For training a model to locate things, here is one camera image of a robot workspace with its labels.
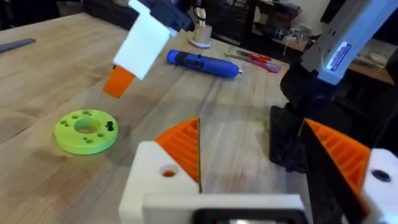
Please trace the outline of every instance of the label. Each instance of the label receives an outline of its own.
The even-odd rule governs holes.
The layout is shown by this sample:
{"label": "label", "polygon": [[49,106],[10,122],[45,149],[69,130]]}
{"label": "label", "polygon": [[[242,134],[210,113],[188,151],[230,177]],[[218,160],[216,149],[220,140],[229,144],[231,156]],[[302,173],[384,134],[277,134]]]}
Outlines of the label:
{"label": "label", "polygon": [[347,42],[341,43],[333,57],[330,59],[326,68],[331,71],[336,71],[350,49],[351,44]]}

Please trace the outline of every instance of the wooden tabletop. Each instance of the wooden tabletop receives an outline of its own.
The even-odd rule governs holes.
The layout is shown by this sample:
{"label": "wooden tabletop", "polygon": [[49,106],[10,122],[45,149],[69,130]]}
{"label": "wooden tabletop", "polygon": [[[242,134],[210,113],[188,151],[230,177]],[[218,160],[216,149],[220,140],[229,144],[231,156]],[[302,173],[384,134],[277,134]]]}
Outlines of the wooden tabletop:
{"label": "wooden tabletop", "polygon": [[[287,64],[270,74],[230,59],[244,71],[235,80],[168,65],[169,49],[222,59],[238,49],[213,40],[200,50],[181,32],[116,100],[101,88],[126,35],[85,14],[0,32],[0,43],[37,40],[0,54],[0,223],[118,223],[139,142],[193,116],[201,118],[204,193],[286,191],[284,169],[267,157],[269,112],[286,102],[279,82]],[[55,143],[55,123],[84,108],[117,119],[119,137],[106,152],[74,156]]]}

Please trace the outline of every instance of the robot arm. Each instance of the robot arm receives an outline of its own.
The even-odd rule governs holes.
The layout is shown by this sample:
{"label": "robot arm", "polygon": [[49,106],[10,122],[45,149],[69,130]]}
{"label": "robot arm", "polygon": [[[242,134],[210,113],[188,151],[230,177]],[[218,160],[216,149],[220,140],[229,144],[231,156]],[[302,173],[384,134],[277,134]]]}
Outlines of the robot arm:
{"label": "robot arm", "polygon": [[113,60],[116,69],[103,88],[105,93],[119,98],[134,77],[144,79],[169,37],[190,27],[191,20],[181,12],[187,4],[179,2],[183,1],[174,1],[177,8],[169,0],[129,1],[139,15]]}

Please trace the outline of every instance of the green 3d printed part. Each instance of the green 3d printed part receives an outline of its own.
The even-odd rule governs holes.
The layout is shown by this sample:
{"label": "green 3d printed part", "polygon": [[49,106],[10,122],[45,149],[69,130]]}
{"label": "green 3d printed part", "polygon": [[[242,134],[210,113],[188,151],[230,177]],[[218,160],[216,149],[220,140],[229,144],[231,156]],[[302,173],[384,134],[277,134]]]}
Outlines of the green 3d printed part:
{"label": "green 3d printed part", "polygon": [[94,154],[111,147],[118,138],[118,123],[99,110],[78,110],[55,125],[58,145],[73,154]]}

